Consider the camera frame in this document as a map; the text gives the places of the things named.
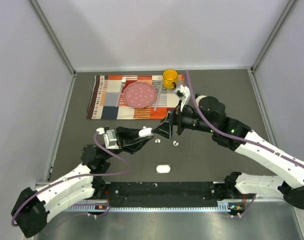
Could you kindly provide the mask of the colourful checked placemat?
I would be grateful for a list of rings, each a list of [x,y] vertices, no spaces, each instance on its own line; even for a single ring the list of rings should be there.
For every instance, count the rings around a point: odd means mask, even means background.
[[[97,75],[87,113],[89,120],[161,120],[179,98],[162,88],[161,75]]]

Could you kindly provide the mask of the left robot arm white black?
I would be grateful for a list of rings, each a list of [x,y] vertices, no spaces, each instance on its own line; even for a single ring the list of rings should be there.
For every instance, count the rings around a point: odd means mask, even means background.
[[[94,134],[94,144],[83,148],[81,163],[69,173],[43,187],[24,189],[11,212],[13,227],[18,227],[26,238],[37,235],[56,215],[74,204],[104,195],[103,177],[119,176],[124,171],[108,173],[108,162],[116,158],[126,165],[127,160],[119,154],[134,154],[149,140],[153,139],[153,129],[117,127],[98,128]]]

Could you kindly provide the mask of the pink dotted plate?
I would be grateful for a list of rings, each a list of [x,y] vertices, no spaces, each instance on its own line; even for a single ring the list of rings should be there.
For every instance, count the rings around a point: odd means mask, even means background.
[[[134,109],[149,107],[156,100],[156,95],[154,86],[143,81],[129,84],[123,92],[125,104]]]

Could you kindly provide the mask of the white oval charging case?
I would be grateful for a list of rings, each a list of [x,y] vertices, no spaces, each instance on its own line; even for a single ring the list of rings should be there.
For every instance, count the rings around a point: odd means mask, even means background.
[[[156,172],[158,174],[168,174],[171,172],[171,166],[169,164],[159,164],[156,167]]]

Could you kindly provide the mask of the yellow glass mug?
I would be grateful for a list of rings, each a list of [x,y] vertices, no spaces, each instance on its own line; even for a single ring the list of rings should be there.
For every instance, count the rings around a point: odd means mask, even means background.
[[[174,69],[167,69],[163,72],[163,85],[168,90],[173,90],[177,86],[178,72]]]

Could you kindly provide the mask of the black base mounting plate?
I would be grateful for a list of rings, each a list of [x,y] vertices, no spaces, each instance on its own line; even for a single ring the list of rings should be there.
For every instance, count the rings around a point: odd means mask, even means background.
[[[214,207],[229,199],[222,183],[112,182],[105,185],[101,200],[112,207]]]

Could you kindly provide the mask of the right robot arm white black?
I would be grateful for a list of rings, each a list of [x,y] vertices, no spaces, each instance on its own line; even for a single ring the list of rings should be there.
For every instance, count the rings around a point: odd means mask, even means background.
[[[185,129],[211,133],[218,145],[246,156],[274,173],[272,176],[231,173],[224,180],[229,197],[266,195],[281,198],[304,210],[304,161],[273,146],[244,123],[228,117],[225,105],[218,99],[199,95],[196,104],[195,108],[178,105],[152,132],[167,139],[173,136],[173,126],[177,126],[178,135]]]

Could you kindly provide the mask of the grey knife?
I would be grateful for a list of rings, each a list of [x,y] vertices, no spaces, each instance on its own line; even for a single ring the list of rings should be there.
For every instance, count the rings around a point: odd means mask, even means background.
[[[157,111],[157,108],[158,108],[158,103],[159,103],[159,99],[160,99],[160,96],[161,96],[161,93],[162,93],[162,88],[163,88],[163,81],[160,82],[160,86],[159,86],[159,89],[158,89],[157,98],[156,98],[155,106],[154,106],[154,111],[155,112]]]

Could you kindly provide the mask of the grey fork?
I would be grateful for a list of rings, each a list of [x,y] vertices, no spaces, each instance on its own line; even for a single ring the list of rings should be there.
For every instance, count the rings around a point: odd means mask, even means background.
[[[126,84],[126,77],[123,76],[122,79],[121,79],[121,87],[120,87],[119,94],[118,94],[118,98],[117,98],[117,101],[116,101],[116,107],[119,106],[119,102],[120,102],[122,90],[123,90],[125,84]]]

